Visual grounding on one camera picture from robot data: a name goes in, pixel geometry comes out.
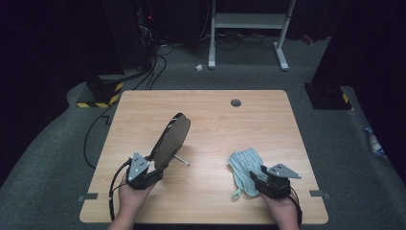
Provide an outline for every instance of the black equipment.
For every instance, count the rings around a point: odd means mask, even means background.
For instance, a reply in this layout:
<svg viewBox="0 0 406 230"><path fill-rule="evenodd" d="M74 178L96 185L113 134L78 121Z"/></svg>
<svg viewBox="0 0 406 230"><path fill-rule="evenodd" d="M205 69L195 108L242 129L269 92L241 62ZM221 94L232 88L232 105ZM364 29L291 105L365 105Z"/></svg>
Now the black equipment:
<svg viewBox="0 0 406 230"><path fill-rule="evenodd" d="M109 191L111 220L115 218L113 207L113 194L115 189L113 189L113 186L120 171L124 167L129 166L126 171L125 182L135 190L144 190L150 185L158 182L163 178L164 169L169 165L169 161L173 157L176 157L176 152L182 147L190 126L190 119L186 118L182 113L176 114L166 126L149 156L143 157L140 153L134 152L133 158L129 158L117 170L111 182ZM154 161L155 170L147 172L150 166L150 161Z"/></svg>
<svg viewBox="0 0 406 230"><path fill-rule="evenodd" d="M298 223L299 226L302 224L302 209L299 203L299 198L295 191L290 187L290 180L289 178L297 178L301 179L302 177L287 168L283 164L278 164L271 168L266 168L265 166L261 165L260 170L267 175L266 181L263 181L258 178L258 176L250 171L251 179L254 180L255 188L262 194L272 198L272 199L281 199L288 197L296 207L296 211L298 213ZM290 196L291 191L295 193L296 201L292 196Z"/></svg>

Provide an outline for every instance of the gray carpet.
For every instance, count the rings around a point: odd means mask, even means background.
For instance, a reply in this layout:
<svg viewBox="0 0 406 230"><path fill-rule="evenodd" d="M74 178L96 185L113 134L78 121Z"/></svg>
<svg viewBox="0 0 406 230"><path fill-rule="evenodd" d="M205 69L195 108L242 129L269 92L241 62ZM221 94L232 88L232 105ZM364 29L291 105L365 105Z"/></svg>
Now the gray carpet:
<svg viewBox="0 0 406 230"><path fill-rule="evenodd" d="M305 93L328 40L308 46L286 40L283 51L290 70L280 69L269 42L241 42L231 51L217 49L215 70L207 69L208 48L167 46L158 51L168 65L152 89L281 89L291 102L304 145L321 190L329 221L302 229L406 229L406 189L389 160L374 155L364 127L368 125L350 87L343 87L354 110L314 110ZM223 49L235 43L218 42ZM195 66L203 65L196 71ZM158 58L155 77L165 66ZM124 83L131 90L143 77ZM147 80L137 89L145 89ZM93 170L83 158L88 128L103 108L78 108L84 83L67 95L70 107L50 123L17 163L0 191L0 229L105 229L79 220ZM107 112L111 118L115 107ZM98 120L86 145L97 164L109 126ZM269 226L137 225L136 229L269 229Z"/></svg>

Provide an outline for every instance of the black cable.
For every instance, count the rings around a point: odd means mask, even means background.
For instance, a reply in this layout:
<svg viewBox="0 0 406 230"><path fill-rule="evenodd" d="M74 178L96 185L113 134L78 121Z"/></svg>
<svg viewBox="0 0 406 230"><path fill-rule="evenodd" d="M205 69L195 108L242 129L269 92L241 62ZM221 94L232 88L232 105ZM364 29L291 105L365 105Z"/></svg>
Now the black cable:
<svg viewBox="0 0 406 230"><path fill-rule="evenodd" d="M153 70L154 70L154 68L155 68L155 65L156 65L156 59L155 59L155 61L154 61L154 64L152 65L152 68L149 70L149 73L148 73L137 85L135 85L135 86L132 88L132 90L137 89L138 86L140 86L150 75L152 75Z"/></svg>
<svg viewBox="0 0 406 230"><path fill-rule="evenodd" d="M210 3L209 0L207 0L207 13L206 13L206 21L202 30L202 33L200 34L199 38L202 37L202 35L206 32L207 24L209 22L209 14L210 14Z"/></svg>
<svg viewBox="0 0 406 230"><path fill-rule="evenodd" d="M167 52L167 53L160 54L159 56L168 55L168 54L172 53L172 52L175 50L175 46L174 46L173 44L170 44L170 43L167 44L167 45L162 45L162 46L160 46L158 49L163 48L163 47L168 47L168 46L170 46L172 49L171 49L169 52Z"/></svg>
<svg viewBox="0 0 406 230"><path fill-rule="evenodd" d="M152 68L152 72L151 72L149 80L148 80L148 82L147 82L147 84L145 86L145 90L149 89L149 85L151 84L151 81L152 81L153 77L155 76L155 67L156 67L157 62L158 62L158 58L155 56L155 61L154 61L154 65L153 65L153 68Z"/></svg>
<svg viewBox="0 0 406 230"><path fill-rule="evenodd" d="M241 40L241 43L244 43L244 44L253 44L253 45L260 45L260 44L266 44L266 43L269 43L269 42L273 42L273 41L277 38L276 36L273 36L271 39L266 40L266 39L269 38L269 37L271 37L271 36L258 37L258 38L260 38L260 40L258 40L258 41L248 41L248 40L244 40L244 39L252 38L252 37L250 37L250 36L247 36L247 37L244 37L244 38Z"/></svg>
<svg viewBox="0 0 406 230"><path fill-rule="evenodd" d="M161 57L161 56L157 56L157 57L161 58L165 62L165 65L162 68L162 70L158 73L158 75L155 77L155 79L152 81L152 84L151 84L149 90L152 89L153 84L156 82L156 80L159 78L159 76L162 74L162 72L164 72L164 70L167 68L167 64L168 64L167 60L164 57Z"/></svg>
<svg viewBox="0 0 406 230"><path fill-rule="evenodd" d="M227 35L227 36L221 38L221 40L225 41L225 42L237 42L237 45L230 49L224 49L224 48L221 48L220 46L218 46L217 44L215 44L215 47L222 51L232 51L232 50L236 49L239 46L239 44L241 43L241 39L237 35L235 35L234 37Z"/></svg>
<svg viewBox="0 0 406 230"><path fill-rule="evenodd" d="M99 115L99 117L96 118L95 121L93 121L93 123L92 123L92 125L89 127L89 129L87 129L86 136L84 137L84 143L83 143L83 157L84 157L84 160L86 161L87 165L90 166L90 167L93 168L93 169L96 169L96 166L92 165L92 164L89 162L89 159L87 159L87 152L86 152L87 139L89 138L90 130L92 130L93 126L94 126L95 123L98 121L98 119L99 119L100 117L102 117L108 110L110 110L110 109L111 109L112 107L114 107L116 104L117 104L117 103L115 103L115 104L113 104L112 106L110 106L110 107L108 107L107 109L105 109L105 111L104 111L101 115Z"/></svg>
<svg viewBox="0 0 406 230"><path fill-rule="evenodd" d="M150 70L150 67L145 68L142 72L140 73L136 73L127 77L124 77L122 79L117 79L117 80L103 80L103 82L105 83L121 83L124 81L129 81L129 80L133 80L133 79L137 79L138 77L141 77L142 75L144 75L146 72L148 72Z"/></svg>
<svg viewBox="0 0 406 230"><path fill-rule="evenodd" d="M300 205L300 202L299 202L299 197L298 197L298 194L296 194L296 191L295 191L292 187L290 187L290 189L293 191L293 193L295 194L295 197L298 199L298 201L296 201L296 200L295 200L292 196L290 196L290 195L288 195L287 197L288 197L290 200L292 200L293 204L294 204L295 207L296 207L296 213L298 214L298 224L299 224L299 226L301 226L301 224L302 224L302 219L303 219L303 212L302 212L301 205Z"/></svg>
<svg viewBox="0 0 406 230"><path fill-rule="evenodd" d="M125 161L125 162L119 167L119 169L118 169L118 170L116 171L116 173L114 174L113 180L111 181L111 184L110 184L110 190L108 191L108 206L109 206L109 208L110 208L110 217L111 217L111 220L112 220L112 221L113 221L114 218L115 218L115 215L114 215L114 200L113 200L114 191L115 191L117 188L120 188L120 187L122 187L123 185L125 185L125 184L121 184L121 185L119 185L118 187L116 187L115 189L113 189L114 183L116 182L117 176L118 176L119 173L122 171L122 169L123 169L124 167L126 167L126 166L131 165L131 161L132 161L132 159L131 159L131 158L128 158L128 160Z"/></svg>

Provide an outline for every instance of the hand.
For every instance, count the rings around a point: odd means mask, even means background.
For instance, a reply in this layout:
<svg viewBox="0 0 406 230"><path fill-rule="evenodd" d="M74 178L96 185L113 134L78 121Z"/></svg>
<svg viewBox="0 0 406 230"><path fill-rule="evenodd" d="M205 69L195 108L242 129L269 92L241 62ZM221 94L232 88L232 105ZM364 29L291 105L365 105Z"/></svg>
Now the hand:
<svg viewBox="0 0 406 230"><path fill-rule="evenodd" d="M120 184L125 184L125 175ZM108 229L132 229L134 219L147 201L149 193L155 184L145 190L134 190L129 185L123 185L119 188L120 209L116 218L110 224Z"/></svg>
<svg viewBox="0 0 406 230"><path fill-rule="evenodd" d="M260 194L266 206L268 206L271 217L278 224L280 230L299 230L298 213L295 204L288 197L271 199Z"/></svg>

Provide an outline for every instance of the yellow and black tape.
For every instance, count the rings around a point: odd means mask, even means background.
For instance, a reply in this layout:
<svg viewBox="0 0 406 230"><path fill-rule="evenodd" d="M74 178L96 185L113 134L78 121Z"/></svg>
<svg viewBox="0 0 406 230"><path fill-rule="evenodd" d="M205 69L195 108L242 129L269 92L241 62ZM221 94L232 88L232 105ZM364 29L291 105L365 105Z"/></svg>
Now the yellow and black tape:
<svg viewBox="0 0 406 230"><path fill-rule="evenodd" d="M352 105L350 103L349 97L345 93L343 93L343 99L344 99L344 103L346 104L346 106L348 108L350 108L350 110L354 110L354 108L352 107Z"/></svg>
<svg viewBox="0 0 406 230"><path fill-rule="evenodd" d="M112 92L111 96L108 100L104 102L99 102L94 100L93 102L77 102L78 107L109 107L117 102L120 96L120 91L123 88L123 83L120 82L116 85L114 92Z"/></svg>

